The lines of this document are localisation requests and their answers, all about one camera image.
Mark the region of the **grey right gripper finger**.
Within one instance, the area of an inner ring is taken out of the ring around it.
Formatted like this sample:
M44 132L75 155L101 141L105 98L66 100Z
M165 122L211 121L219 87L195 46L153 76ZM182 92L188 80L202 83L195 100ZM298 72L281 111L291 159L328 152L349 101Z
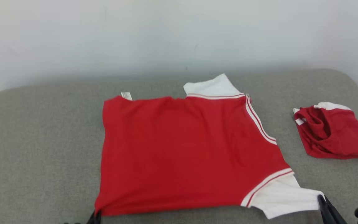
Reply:
M324 224L333 224L333 217L330 211L330 202L329 200L322 195L317 197L317 201L319 203L319 210L322 216L322 220Z
M331 204L327 197L324 197L324 223L325 224L347 224L344 218Z

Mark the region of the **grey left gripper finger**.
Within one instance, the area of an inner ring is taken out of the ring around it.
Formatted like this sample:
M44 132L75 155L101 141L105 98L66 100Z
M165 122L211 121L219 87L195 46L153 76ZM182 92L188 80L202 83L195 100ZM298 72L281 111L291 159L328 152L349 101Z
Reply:
M90 218L87 221L87 224L101 224L101 210L96 211L91 214Z

